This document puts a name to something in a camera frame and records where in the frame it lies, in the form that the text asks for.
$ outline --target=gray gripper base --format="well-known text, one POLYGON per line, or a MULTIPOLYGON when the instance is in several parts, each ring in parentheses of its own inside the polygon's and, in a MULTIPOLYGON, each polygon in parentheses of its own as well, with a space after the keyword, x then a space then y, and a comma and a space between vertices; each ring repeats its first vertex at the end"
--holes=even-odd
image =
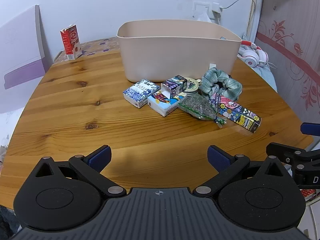
POLYGON ((188 188, 133 188, 109 199, 101 212, 77 228, 39 232, 23 228, 14 240, 306 240, 296 228, 260 233, 238 227, 220 214, 209 198, 188 188))

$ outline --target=floral tablecloth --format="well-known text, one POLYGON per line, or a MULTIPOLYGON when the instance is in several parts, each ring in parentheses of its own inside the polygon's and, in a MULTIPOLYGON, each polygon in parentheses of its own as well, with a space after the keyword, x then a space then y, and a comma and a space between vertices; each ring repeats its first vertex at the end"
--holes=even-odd
MULTIPOLYGON (((90 56, 98 53, 105 53, 107 51, 118 50, 119 44, 117 37, 105 38, 96 41, 89 41, 81 44, 82 56, 90 56)), ((59 57, 54 61, 54 64, 67 61, 66 52, 63 51, 59 57)))

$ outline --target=wooden table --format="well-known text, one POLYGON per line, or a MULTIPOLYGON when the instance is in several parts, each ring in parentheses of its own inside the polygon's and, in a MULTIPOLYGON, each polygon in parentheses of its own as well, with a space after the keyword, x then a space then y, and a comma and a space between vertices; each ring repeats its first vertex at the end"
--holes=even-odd
POLYGON ((243 85, 239 104, 262 117, 252 134, 228 121, 219 129, 175 110, 162 117, 148 106, 124 100, 126 80, 120 53, 81 57, 53 65, 29 100, 12 136, 0 176, 0 204, 12 208, 19 188, 42 156, 56 161, 112 148, 102 174, 130 187, 195 188, 217 172, 207 148, 217 145, 231 155, 264 160, 270 142, 305 148, 310 136, 281 97, 242 61, 232 77, 243 85))

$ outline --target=metal screw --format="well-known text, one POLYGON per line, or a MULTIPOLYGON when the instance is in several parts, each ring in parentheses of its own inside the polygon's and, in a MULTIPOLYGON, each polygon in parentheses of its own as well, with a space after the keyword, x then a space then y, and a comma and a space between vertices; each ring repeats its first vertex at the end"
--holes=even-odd
POLYGON ((196 188, 196 192, 199 194, 208 194, 211 192, 211 189, 207 186, 199 186, 196 188))
POLYGON ((111 194, 119 194, 121 192, 123 192, 123 187, 120 186, 112 186, 110 188, 108 188, 108 192, 111 194))

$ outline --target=blue and white tissue pack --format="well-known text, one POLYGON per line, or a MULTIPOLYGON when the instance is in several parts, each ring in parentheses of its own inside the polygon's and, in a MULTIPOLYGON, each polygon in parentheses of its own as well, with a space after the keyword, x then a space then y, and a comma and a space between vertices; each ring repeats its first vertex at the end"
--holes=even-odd
POLYGON ((148 101, 148 96, 157 92, 160 86, 147 80, 142 79, 135 83, 133 86, 129 87, 123 91, 124 99, 129 101, 131 104, 137 108, 141 108, 148 101))

